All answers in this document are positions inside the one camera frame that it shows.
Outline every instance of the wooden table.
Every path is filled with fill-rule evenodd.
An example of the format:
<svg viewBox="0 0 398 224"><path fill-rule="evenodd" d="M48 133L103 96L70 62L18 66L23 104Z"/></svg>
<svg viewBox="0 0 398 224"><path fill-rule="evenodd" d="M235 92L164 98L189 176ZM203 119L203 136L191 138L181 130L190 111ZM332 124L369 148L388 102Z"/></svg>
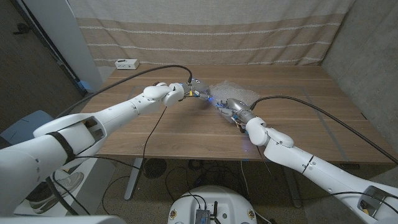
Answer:
<svg viewBox="0 0 398 224"><path fill-rule="evenodd" d="M140 65L137 70L116 70L104 86L154 65ZM328 74L318 66L263 65L189 65L194 78L209 85L225 80L237 83L261 96L287 95L324 109L352 126L394 157L398 155L372 127ZM187 81L188 73L180 68L150 72L94 97L82 112L95 112L126 101L142 93L155 82ZM142 157L145 141L162 110L140 116L113 133L100 154ZM255 114L268 127L281 131L295 145L329 162L391 163L380 152L330 118L312 108L285 99L260 102ZM167 108L150 137L145 157L174 159L219 159L258 161L261 157L245 134L230 124L209 102L187 98Z"/></svg>

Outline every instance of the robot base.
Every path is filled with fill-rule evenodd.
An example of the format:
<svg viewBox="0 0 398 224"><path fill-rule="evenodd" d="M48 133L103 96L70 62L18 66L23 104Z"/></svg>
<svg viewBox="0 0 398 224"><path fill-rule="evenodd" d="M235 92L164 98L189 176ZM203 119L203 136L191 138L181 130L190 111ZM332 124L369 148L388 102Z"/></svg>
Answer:
<svg viewBox="0 0 398 224"><path fill-rule="evenodd" d="M192 195L199 195L206 200L207 212L204 211L203 199L196 197L201 206L201 210L199 210L198 202L194 197L186 196L190 195L187 192L173 203L169 212L168 224L257 223L252 205L242 195L231 189L206 185L192 189L190 192ZM219 222L214 220L214 212L216 212L216 219Z"/></svg>

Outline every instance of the robotic arm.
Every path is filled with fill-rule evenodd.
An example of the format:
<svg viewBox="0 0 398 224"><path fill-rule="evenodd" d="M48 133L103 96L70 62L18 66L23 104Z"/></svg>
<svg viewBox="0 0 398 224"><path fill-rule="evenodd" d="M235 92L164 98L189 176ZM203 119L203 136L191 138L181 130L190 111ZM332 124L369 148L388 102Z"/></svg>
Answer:
<svg viewBox="0 0 398 224"><path fill-rule="evenodd" d="M288 135L273 128L255 116L243 102L230 98L221 102L221 112L246 130L250 141L256 146L266 146L264 155L271 161L294 169L329 194L339 192L360 192L379 198L394 208L398 208L398 189L353 176L344 170L294 146ZM398 218L398 214L379 200L363 194L335 195L365 223Z"/></svg>
<svg viewBox="0 0 398 224"><path fill-rule="evenodd" d="M12 216L28 194L55 170L67 169L93 156L115 130L141 114L155 112L161 103L172 106L200 82L159 83L118 105L96 113L71 114L34 131L34 139L0 150L0 217Z"/></svg>

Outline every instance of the curtain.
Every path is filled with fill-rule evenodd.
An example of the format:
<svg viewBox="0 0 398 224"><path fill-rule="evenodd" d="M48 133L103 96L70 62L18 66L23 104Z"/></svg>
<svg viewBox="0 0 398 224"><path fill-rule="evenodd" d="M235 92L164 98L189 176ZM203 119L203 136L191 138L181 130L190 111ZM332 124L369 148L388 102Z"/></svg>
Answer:
<svg viewBox="0 0 398 224"><path fill-rule="evenodd" d="M354 0L69 0L97 66L316 65Z"/></svg>

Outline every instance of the power strip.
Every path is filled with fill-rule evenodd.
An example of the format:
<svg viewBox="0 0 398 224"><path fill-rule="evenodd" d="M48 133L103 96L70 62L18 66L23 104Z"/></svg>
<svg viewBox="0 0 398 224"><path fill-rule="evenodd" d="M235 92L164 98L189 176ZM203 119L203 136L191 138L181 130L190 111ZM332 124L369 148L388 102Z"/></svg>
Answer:
<svg viewBox="0 0 398 224"><path fill-rule="evenodd" d="M118 59L114 64L117 69L137 69L139 62L137 59Z"/></svg>

